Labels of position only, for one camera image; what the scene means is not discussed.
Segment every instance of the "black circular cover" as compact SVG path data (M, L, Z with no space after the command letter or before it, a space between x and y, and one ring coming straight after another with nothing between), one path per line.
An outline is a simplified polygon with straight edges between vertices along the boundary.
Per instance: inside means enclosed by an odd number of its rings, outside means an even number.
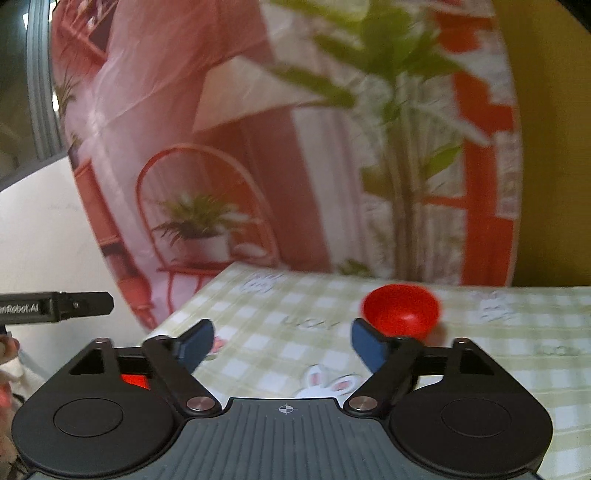
M529 394L445 392L430 385L403 397L390 427L413 459L450 476L503 478L535 469L552 424Z
M40 390L17 411L15 444L26 463L62 477L121 473L160 452L173 433L170 406L120 382L93 392Z

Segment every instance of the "green and white tablecloth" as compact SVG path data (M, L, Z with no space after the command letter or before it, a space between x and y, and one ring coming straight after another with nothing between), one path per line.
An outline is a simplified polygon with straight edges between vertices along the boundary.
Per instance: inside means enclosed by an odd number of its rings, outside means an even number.
M350 346L351 321L383 284L235 264L150 336L177 336L210 318L216 352L195 375L222 404L297 395L342 403L369 377ZM470 337L550 412L554 438L540 475L591 479L591 288L431 291L443 307L431 342Z

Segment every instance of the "bowl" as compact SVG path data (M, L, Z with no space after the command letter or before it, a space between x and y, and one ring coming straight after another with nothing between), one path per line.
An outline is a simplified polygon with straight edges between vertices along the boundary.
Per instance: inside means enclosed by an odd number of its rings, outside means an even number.
M365 320L382 335L410 336L422 341L437 325L440 306L424 287L391 284L367 295L361 311Z

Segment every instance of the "cartoon bunny print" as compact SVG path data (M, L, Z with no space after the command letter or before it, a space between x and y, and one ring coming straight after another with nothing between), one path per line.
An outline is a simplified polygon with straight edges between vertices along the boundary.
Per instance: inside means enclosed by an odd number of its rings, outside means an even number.
M312 365L304 374L304 385L294 398L336 398L343 405L348 395L361 385L358 375L345 375L328 382L328 373L322 365Z

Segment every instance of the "black robotic device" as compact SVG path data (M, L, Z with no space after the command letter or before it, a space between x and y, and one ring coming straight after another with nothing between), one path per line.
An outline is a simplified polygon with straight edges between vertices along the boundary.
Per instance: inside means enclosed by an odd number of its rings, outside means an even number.
M550 416L476 344L426 347L361 319L353 331L375 373L343 408L333 398L222 408L191 374L213 345L202 320L136 348L95 340L17 411L12 436L33 480L537 478ZM443 379L415 390L421 375Z

